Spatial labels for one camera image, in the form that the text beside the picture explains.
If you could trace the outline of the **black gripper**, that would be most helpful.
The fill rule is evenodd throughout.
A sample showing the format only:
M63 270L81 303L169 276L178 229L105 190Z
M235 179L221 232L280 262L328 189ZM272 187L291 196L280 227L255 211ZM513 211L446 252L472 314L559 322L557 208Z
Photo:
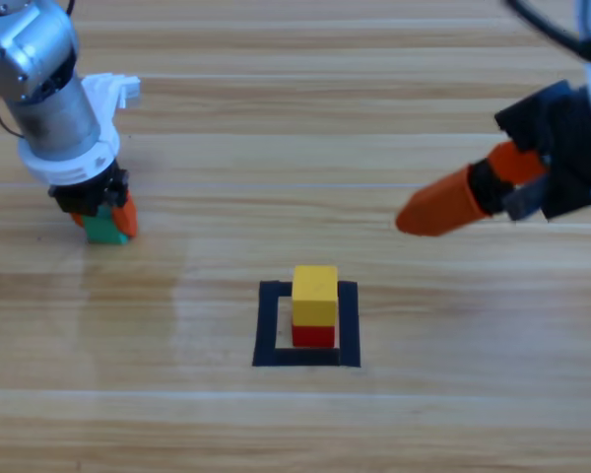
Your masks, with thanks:
M138 233L137 210L129 192L129 173L119 165L110 165L87 181L72 185L51 185L48 195L54 198L75 224L85 226L83 215L95 217L99 206L111 206L111 218L116 229L127 237Z
M396 216L400 232L440 237L501 212L512 221L536 212L552 220L591 206L586 87L559 81L501 110L494 120L514 143L499 143L486 160L414 193Z

